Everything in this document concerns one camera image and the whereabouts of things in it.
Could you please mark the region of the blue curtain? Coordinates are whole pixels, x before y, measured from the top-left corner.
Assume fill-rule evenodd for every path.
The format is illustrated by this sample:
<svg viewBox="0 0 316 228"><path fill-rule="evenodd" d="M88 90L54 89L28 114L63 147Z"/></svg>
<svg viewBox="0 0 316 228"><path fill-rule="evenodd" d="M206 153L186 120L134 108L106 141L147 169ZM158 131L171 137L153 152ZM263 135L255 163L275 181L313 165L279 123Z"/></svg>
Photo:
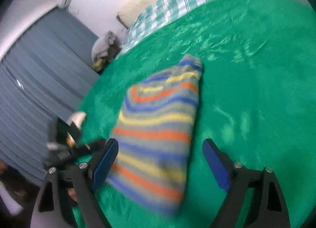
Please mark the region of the blue curtain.
<svg viewBox="0 0 316 228"><path fill-rule="evenodd" d="M1 159L27 180L45 177L48 124L67 120L98 80L96 35L64 9L35 22L1 61Z"/></svg>

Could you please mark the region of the grey clothes pile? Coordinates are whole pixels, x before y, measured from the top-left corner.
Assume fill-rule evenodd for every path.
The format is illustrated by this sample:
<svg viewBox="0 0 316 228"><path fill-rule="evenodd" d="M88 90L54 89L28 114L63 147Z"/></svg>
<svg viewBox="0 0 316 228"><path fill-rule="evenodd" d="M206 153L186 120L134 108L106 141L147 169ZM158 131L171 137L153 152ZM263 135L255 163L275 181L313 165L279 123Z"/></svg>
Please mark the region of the grey clothes pile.
<svg viewBox="0 0 316 228"><path fill-rule="evenodd" d="M103 71L108 62L111 62L121 51L120 40L115 33L108 31L98 38L91 51L93 70Z"/></svg>

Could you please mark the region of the striped knitted sweater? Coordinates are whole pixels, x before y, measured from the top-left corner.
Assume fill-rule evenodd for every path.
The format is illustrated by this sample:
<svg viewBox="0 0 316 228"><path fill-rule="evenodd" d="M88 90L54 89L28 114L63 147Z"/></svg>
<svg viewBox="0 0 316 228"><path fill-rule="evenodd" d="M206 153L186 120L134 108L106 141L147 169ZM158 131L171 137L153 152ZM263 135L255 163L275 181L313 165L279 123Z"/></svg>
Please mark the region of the striped knitted sweater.
<svg viewBox="0 0 316 228"><path fill-rule="evenodd" d="M150 211L170 216L183 201L201 76L201 60L186 54L126 92L107 182Z"/></svg>

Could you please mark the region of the green floral bedspread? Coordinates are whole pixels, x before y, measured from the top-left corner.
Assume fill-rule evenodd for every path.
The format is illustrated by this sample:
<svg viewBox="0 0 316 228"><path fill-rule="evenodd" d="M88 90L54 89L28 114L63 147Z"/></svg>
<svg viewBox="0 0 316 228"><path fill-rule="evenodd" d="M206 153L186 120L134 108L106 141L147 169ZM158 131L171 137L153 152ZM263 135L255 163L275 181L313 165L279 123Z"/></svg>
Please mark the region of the green floral bedspread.
<svg viewBox="0 0 316 228"><path fill-rule="evenodd" d="M127 89L187 53L203 74L183 205L168 218L105 185L97 197L106 218L113 227L209 227L226 195L202 154L211 138L248 168L271 167L300 227L315 207L315 12L295 0L213 0L146 37L81 102L83 141L108 137Z"/></svg>

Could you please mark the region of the orange white patterned pillow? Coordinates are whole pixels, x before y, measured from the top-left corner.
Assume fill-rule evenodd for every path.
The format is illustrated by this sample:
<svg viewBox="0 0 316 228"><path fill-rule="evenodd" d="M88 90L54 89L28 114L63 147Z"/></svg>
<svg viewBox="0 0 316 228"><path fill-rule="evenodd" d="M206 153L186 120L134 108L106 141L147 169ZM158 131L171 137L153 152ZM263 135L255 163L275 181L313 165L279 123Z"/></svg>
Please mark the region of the orange white patterned pillow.
<svg viewBox="0 0 316 228"><path fill-rule="evenodd" d="M86 119L87 114L85 112L73 113L67 121L69 126L66 143L70 147L74 147L82 136L81 127Z"/></svg>

